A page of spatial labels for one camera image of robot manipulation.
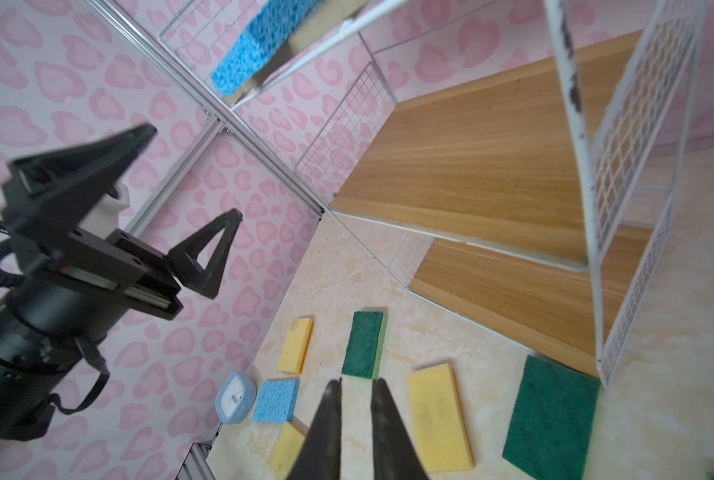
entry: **blue speckled sponge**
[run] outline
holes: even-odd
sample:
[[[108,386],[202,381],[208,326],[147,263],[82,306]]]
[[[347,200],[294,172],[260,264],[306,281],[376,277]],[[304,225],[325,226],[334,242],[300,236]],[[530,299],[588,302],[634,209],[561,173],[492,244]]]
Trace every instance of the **blue speckled sponge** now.
[[[213,86],[231,95],[272,59],[318,0],[269,0],[213,71]]]
[[[285,423],[293,420],[298,380],[264,382],[258,394],[254,422]]]

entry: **wooden shelf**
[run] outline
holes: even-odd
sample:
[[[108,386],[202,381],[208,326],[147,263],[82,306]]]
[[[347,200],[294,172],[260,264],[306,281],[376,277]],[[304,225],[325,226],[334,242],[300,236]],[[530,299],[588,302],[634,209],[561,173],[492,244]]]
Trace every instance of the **wooden shelf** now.
[[[576,52],[591,133],[639,36]],[[583,268],[580,182],[554,59],[400,103],[331,208]]]
[[[605,338],[651,232],[621,225],[605,257]],[[436,239],[410,290],[573,369],[599,376],[588,273]]]

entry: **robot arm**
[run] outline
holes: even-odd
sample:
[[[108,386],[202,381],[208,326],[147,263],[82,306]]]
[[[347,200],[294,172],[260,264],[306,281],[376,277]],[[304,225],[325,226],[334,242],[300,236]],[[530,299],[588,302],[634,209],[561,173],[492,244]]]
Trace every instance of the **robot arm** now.
[[[0,261],[16,255],[23,275],[0,269],[0,438],[45,434],[56,408],[90,406],[110,374],[97,346],[129,309],[164,320],[178,315],[186,288],[218,295],[229,247],[242,222],[234,209],[163,254],[117,229],[100,238],[78,227],[156,135],[142,124],[93,144],[12,160],[2,190]],[[205,268],[197,256],[221,233]],[[77,408],[64,408],[57,383],[86,360],[98,370]]]

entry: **clock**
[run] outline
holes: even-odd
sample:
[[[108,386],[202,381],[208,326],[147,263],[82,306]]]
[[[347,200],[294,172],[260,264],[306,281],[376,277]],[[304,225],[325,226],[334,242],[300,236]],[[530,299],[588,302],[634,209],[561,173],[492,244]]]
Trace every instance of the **clock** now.
[[[235,372],[228,376],[216,397],[221,423],[240,423],[256,400],[256,386],[249,376]]]

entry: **green sponge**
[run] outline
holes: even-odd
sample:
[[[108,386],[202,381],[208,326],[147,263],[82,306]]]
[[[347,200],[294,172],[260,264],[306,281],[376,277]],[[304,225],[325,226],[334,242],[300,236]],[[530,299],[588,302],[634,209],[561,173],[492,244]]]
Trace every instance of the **green sponge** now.
[[[504,458],[536,480],[581,480],[600,380],[528,356]]]
[[[384,313],[354,312],[352,333],[349,335],[341,374],[363,379],[378,378],[385,333]]]

